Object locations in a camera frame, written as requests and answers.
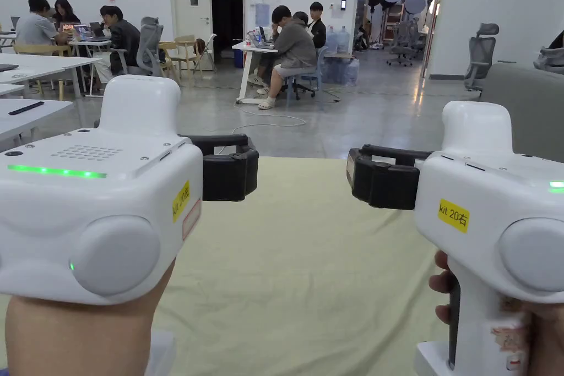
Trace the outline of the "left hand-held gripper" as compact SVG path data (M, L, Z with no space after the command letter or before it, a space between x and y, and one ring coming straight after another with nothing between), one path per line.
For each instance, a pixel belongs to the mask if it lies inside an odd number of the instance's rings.
M245 134L179 135L180 87L123 75L99 126L1 154L1 292L79 304L131 301L156 286L205 201L243 201L259 152ZM229 182L204 155L232 147Z

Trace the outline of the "person's left hand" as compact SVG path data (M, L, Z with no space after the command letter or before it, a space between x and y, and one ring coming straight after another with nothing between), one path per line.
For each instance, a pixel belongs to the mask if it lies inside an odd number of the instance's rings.
M13 296L5 320L10 375L144 375L151 327L173 272L133 301L110 306Z

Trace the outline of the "person's right hand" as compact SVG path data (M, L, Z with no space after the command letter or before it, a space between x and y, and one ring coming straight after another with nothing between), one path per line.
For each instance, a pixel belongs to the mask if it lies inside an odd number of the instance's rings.
M429 278L429 287L450 293L453 280L449 275L448 256L439 250L435 264L442 273ZM527 375L563 375L563 304L521 303L521 309L532 313L530 362Z

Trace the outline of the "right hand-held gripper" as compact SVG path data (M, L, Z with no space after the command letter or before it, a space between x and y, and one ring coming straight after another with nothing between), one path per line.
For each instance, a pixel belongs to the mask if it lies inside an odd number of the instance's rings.
M351 193L413 210L418 231L448 257L449 339L418 344L416 374L525 375L530 316L518 305L563 302L563 165L516 154L500 105L452 101L442 121L437 152L350 149ZM373 179L372 156L402 166L378 164Z

